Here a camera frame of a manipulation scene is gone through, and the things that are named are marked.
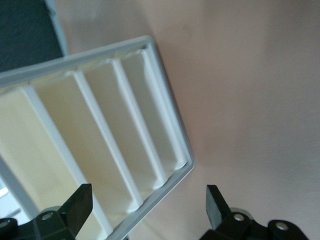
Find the beige tabletop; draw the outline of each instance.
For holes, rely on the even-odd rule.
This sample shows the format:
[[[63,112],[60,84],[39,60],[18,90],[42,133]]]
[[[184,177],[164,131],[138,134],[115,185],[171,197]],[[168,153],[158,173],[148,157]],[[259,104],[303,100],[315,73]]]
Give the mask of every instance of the beige tabletop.
[[[197,240],[206,185],[320,237],[320,3],[55,0],[70,54],[155,38],[196,167],[132,240]]]

